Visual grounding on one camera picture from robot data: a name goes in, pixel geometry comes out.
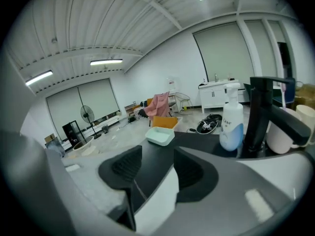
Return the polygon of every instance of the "spray bottle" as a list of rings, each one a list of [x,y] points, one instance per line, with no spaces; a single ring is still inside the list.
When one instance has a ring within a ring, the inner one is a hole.
[[[241,85],[230,83],[225,87],[229,101],[223,107],[220,144],[225,150],[233,151],[242,144],[244,135],[243,105],[238,103],[237,93]]]

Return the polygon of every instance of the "pink towel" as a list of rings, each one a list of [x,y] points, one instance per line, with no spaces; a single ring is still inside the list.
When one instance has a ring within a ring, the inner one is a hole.
[[[150,120],[153,120],[154,116],[167,116],[170,111],[168,106],[168,95],[169,92],[154,95],[151,104],[144,108],[144,112],[146,112]]]

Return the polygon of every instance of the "white cabinet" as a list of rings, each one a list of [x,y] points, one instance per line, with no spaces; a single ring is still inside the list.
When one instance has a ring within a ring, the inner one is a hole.
[[[205,108],[221,108],[228,102],[228,97],[226,93],[226,89],[224,87],[225,84],[238,82],[235,81],[221,81],[221,82],[213,82],[204,86],[199,87],[200,98],[201,98],[201,107],[202,113],[204,113]]]

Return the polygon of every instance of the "electric fan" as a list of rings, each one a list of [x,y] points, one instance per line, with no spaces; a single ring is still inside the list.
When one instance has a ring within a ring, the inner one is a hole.
[[[93,125],[92,125],[92,122],[94,121],[94,113],[93,113],[92,109],[89,106],[82,106],[82,108],[81,108],[81,117],[82,117],[82,119],[85,122],[87,122],[87,123],[89,123],[91,125],[91,127],[92,127],[92,129],[94,131],[94,135],[93,135],[94,139],[99,138],[101,136],[101,134],[96,134],[95,133],[95,130],[94,130]]]

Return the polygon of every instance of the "white mug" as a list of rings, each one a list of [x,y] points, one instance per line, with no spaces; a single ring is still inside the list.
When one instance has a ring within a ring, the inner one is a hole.
[[[311,129],[311,136],[309,140],[307,141],[307,143],[305,143],[303,146],[298,146],[296,144],[293,144],[291,147],[298,148],[298,147],[306,147],[307,145],[314,145],[315,141],[312,141],[312,140],[313,140],[314,129],[315,129],[315,110],[305,105],[297,105],[296,112],[302,118],[302,122]]]
[[[300,115],[294,110],[286,109],[286,111],[297,119],[302,120]],[[294,146],[293,140],[273,123],[271,123],[267,133],[266,143],[273,152],[278,154],[284,154]]]

